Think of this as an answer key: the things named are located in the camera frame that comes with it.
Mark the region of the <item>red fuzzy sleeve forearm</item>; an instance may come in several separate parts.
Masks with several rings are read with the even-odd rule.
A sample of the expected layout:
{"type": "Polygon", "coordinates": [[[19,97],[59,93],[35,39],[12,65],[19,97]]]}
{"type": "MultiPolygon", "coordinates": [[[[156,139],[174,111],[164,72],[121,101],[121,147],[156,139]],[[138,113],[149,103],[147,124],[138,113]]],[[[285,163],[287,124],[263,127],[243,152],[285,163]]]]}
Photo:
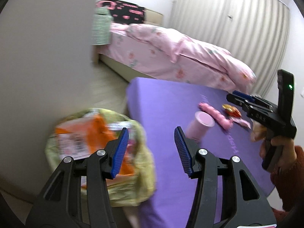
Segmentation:
{"type": "Polygon", "coordinates": [[[283,211],[273,208],[277,223],[280,223],[295,207],[303,192],[303,149],[295,146],[295,163],[287,170],[276,170],[271,174],[271,182],[277,188],[282,200],[283,211]]]}

